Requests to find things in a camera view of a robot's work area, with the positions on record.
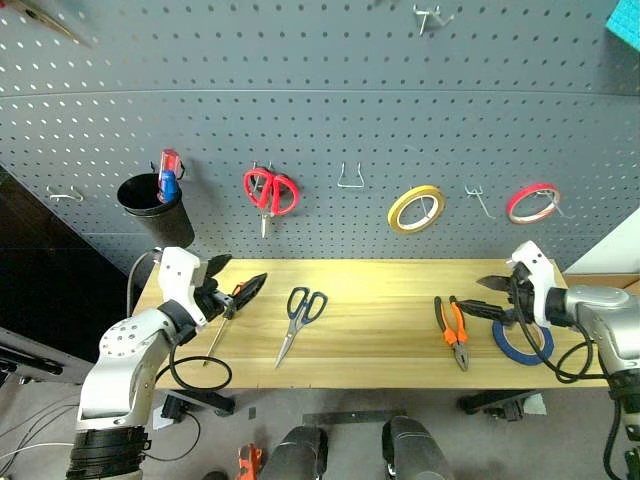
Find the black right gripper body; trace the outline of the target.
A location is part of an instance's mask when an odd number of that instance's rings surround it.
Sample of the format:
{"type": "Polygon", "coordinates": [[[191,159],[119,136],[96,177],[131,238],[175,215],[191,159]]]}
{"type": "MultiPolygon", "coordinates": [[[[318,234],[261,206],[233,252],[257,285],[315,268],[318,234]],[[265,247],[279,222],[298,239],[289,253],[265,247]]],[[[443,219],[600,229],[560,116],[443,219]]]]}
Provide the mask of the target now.
{"type": "Polygon", "coordinates": [[[518,321],[533,320],[533,285],[529,275],[528,268],[523,263],[517,263],[509,278],[509,300],[518,321]]]}

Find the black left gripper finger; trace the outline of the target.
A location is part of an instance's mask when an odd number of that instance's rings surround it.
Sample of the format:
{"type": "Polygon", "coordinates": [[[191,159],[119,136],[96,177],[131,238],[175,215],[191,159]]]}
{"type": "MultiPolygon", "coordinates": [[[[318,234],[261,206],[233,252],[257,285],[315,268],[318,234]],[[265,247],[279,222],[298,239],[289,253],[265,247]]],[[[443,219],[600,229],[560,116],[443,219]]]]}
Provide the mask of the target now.
{"type": "Polygon", "coordinates": [[[231,254],[220,254],[210,258],[207,263],[206,277],[214,278],[225,268],[232,258],[233,256],[231,254]]]}
{"type": "Polygon", "coordinates": [[[268,274],[262,273],[251,277],[246,282],[241,282],[234,288],[231,297],[235,310],[243,309],[262,289],[268,274]]]}

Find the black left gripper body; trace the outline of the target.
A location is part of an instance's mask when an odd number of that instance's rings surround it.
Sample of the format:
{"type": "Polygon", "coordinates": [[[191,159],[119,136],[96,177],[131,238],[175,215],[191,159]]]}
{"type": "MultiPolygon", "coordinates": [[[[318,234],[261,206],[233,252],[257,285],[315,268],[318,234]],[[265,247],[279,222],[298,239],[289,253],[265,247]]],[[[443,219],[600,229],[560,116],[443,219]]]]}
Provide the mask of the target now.
{"type": "Polygon", "coordinates": [[[194,300],[198,309],[197,325],[207,325],[217,316],[231,319],[235,314],[234,298],[218,289],[218,282],[206,277],[201,286],[194,290],[194,300]]]}

